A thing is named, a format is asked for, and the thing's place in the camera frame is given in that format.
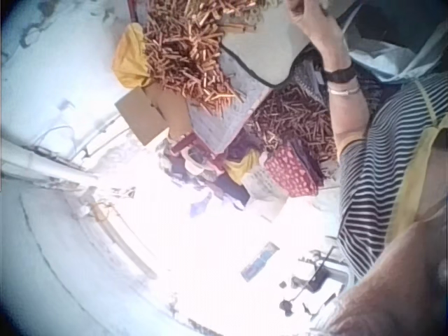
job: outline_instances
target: bracelet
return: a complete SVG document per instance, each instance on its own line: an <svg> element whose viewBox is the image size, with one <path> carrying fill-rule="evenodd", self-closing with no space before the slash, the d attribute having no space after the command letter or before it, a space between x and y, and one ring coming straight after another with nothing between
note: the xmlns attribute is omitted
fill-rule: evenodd
<svg viewBox="0 0 448 336"><path fill-rule="evenodd" d="M337 91L337 90L328 88L328 92L331 93L332 95L336 95L336 96L355 95L355 94L357 94L360 91L361 91L361 88L359 86L355 87L354 89L344 90L344 91Z"/></svg>

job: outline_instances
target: person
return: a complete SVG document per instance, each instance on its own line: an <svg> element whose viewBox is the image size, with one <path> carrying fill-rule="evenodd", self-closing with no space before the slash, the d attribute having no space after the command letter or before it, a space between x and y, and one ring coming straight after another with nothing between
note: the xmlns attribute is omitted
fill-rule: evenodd
<svg viewBox="0 0 448 336"><path fill-rule="evenodd" d="M448 73L403 85L372 117L344 34L319 0L287 0L319 51L341 177L339 247L358 283L319 335L446 335Z"/></svg>

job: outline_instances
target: wristwatch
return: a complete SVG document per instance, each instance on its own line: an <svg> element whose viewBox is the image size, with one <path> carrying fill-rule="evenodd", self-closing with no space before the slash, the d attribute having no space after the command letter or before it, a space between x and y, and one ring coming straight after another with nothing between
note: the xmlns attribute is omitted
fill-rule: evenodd
<svg viewBox="0 0 448 336"><path fill-rule="evenodd" d="M323 73L325 75L325 79L328 82L336 84L348 83L349 81L351 81L353 78L356 77L356 70L355 67L353 66L353 63L351 63L351 65L346 69L340 69L334 72L324 71Z"/></svg>

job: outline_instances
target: yellow trim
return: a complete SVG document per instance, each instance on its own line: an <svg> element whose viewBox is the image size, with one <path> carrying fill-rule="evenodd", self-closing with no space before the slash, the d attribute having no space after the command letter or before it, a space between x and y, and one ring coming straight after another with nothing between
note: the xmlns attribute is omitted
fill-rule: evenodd
<svg viewBox="0 0 448 336"><path fill-rule="evenodd" d="M428 93L426 92L425 88L418 80L415 81L415 84L417 85L417 87L419 88L419 90L421 92L421 95L425 99L426 108L428 109L428 113L431 118L431 121L433 122L433 126L437 127L437 116L435 114L433 103L431 103Z"/></svg>
<svg viewBox="0 0 448 336"><path fill-rule="evenodd" d="M415 221L423 192L431 148L437 135L443 129L448 129L448 114L443 117L438 127L429 127L421 135L414 158L405 170L397 200L393 205L391 222L386 234L387 244L405 232Z"/></svg>
<svg viewBox="0 0 448 336"><path fill-rule="evenodd" d="M347 148L349 144L357 140L365 140L365 136L363 134L353 134L351 136L344 138L338 143L338 148L336 152L336 158L338 162L340 161L342 152L344 152L345 148Z"/></svg>

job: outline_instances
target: yellow cloth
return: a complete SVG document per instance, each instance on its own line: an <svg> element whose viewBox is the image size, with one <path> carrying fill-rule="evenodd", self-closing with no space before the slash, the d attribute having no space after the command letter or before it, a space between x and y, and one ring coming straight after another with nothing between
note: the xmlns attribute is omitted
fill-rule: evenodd
<svg viewBox="0 0 448 336"><path fill-rule="evenodd" d="M432 119L434 125L423 131L416 148L415 156L405 170L403 182L398 190L397 200L392 209L391 223L386 233L387 244L390 244L396 237L406 232L406 230L415 222L421 194L424 188L431 148L433 147L439 132L448 129L448 112L439 125L436 125L435 112L427 99L427 94L421 85L417 85L423 92L423 96L428 105L428 112L433 116Z"/></svg>
<svg viewBox="0 0 448 336"><path fill-rule="evenodd" d="M138 23L129 24L118 42L112 63L114 74L125 88L145 87L151 83L144 50L143 27Z"/></svg>
<svg viewBox="0 0 448 336"><path fill-rule="evenodd" d="M236 183L241 185L242 179L245 173L250 171L253 166L258 165L258 159L260 154L257 150L251 149L241 162L225 161L224 169L230 178Z"/></svg>

